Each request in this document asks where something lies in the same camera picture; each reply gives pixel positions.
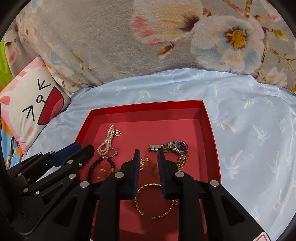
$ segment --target red mouth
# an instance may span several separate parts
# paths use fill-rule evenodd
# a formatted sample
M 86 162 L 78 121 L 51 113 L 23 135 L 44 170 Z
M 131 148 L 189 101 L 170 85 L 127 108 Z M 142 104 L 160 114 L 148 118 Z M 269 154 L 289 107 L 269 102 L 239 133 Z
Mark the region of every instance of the red mouth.
M 41 115 L 38 120 L 38 125 L 46 125 L 49 121 L 55 117 L 57 113 L 59 113 L 64 106 L 64 98 L 62 93 L 57 89 L 57 87 L 53 87 L 50 92 L 44 107 L 41 111 Z

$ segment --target silver watch band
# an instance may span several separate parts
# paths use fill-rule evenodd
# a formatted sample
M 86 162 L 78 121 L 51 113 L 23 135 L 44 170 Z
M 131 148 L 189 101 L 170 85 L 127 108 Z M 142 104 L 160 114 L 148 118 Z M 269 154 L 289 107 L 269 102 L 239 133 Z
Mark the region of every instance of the silver watch band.
M 163 145 L 150 145 L 148 151 L 158 151 L 158 149 L 160 149 L 160 148 L 163 149 L 164 145 L 165 144 L 163 144 Z
M 173 142 L 167 142 L 162 145 L 150 145 L 148 151 L 158 151 L 158 149 L 163 149 L 164 152 L 172 151 L 175 147 Z

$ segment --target yellow flower center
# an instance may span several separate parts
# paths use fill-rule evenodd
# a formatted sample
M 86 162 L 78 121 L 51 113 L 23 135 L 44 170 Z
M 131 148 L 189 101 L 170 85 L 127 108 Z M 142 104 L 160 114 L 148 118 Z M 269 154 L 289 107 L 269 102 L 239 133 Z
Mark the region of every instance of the yellow flower center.
M 233 46 L 234 50 L 243 48 L 247 43 L 246 32 L 240 29 L 231 32 L 225 33 L 225 37 L 229 37 L 228 43 Z

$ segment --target floral blanket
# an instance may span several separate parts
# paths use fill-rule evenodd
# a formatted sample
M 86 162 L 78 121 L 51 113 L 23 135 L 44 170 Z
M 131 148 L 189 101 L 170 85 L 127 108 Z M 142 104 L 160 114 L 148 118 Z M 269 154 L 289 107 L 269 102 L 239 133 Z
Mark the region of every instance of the floral blanket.
M 14 76 L 39 54 L 69 94 L 179 67 L 296 92 L 295 37 L 266 0 L 33 0 L 4 44 Z

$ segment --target cartoon pillow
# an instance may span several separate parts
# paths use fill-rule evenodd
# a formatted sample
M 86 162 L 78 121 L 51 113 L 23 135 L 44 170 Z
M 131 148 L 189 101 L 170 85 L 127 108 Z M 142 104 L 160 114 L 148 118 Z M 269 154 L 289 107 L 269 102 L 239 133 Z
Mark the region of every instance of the cartoon pillow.
M 1 116 L 24 153 L 46 124 L 69 102 L 40 56 L 0 93 Z

